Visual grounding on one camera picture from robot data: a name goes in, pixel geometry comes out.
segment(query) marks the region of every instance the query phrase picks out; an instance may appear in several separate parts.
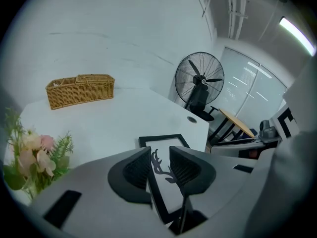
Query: woven basket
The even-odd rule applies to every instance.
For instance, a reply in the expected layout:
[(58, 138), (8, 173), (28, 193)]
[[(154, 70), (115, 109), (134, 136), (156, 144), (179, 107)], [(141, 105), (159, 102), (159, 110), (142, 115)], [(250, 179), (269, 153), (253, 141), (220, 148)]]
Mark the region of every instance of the woven basket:
[(113, 98), (114, 78), (86, 74), (51, 81), (46, 89), (51, 109)]

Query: white flower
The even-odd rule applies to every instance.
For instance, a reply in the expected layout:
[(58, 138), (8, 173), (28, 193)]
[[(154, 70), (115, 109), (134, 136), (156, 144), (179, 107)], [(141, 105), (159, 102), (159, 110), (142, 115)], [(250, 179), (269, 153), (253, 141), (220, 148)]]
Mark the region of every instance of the white flower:
[(46, 154), (45, 150), (40, 150), (36, 156), (39, 164), (39, 172), (43, 172), (46, 170), (49, 176), (54, 176), (53, 170), (56, 168), (56, 164), (54, 161), (51, 161), (50, 157)]
[(30, 165), (36, 162), (31, 149), (22, 150), (18, 157), (18, 169), (21, 174), (28, 177), (30, 175)]
[(27, 134), (22, 136), (23, 146), (26, 149), (39, 150), (41, 148), (41, 137), (33, 131), (27, 131)]

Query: fan blade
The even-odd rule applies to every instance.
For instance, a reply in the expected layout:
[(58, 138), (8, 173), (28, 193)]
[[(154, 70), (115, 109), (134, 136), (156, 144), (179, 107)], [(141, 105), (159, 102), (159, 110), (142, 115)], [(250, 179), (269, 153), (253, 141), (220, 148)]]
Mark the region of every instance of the fan blade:
[(195, 73), (200, 76), (200, 73), (197, 69), (197, 67), (194, 65), (194, 63), (191, 60), (188, 60), (188, 62), (190, 63), (190, 65), (192, 66), (192, 68), (194, 69)]
[(218, 82), (218, 81), (222, 81), (221, 78), (211, 78), (211, 79), (207, 79), (206, 82), (212, 83), (212, 82)]

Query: black device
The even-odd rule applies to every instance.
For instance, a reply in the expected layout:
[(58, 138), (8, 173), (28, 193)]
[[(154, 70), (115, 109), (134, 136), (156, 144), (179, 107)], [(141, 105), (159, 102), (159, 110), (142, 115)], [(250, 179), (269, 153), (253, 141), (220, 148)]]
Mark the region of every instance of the black device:
[(190, 111), (198, 117), (212, 121), (205, 106), (215, 100), (223, 88), (224, 73), (220, 62), (211, 54), (197, 52), (187, 56), (178, 66), (175, 87), (179, 97), (190, 106)]

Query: table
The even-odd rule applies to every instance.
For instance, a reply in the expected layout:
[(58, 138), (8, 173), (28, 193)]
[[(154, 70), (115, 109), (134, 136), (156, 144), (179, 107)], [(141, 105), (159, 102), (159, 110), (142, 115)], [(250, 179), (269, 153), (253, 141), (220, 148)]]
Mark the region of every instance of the table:
[[(140, 136), (182, 134), (190, 148), (204, 152), (209, 129), (208, 122), (149, 89), (115, 89), (113, 99), (57, 110), (40, 100), (24, 108), (21, 122), (55, 139), (70, 131), (71, 168), (138, 148)], [(7, 149), (4, 162), (12, 157)]]
[(218, 142), (221, 142), (226, 135), (234, 128), (234, 126), (238, 126), (240, 128), (239, 132), (233, 137), (232, 140), (236, 140), (243, 132), (246, 133), (250, 137), (254, 137), (253, 133), (250, 131), (250, 129), (237, 117), (235, 117), (233, 114), (230, 112), (224, 110), (224, 109), (219, 109), (219, 111), (225, 116), (225, 119), (223, 122), (219, 125), (219, 127), (214, 131), (214, 133), (208, 138), (209, 141), (211, 141), (217, 134), (218, 132), (224, 127), (224, 125), (228, 122), (231, 121), (232, 125), (229, 127), (229, 129), (222, 135), (222, 137), (218, 140)]

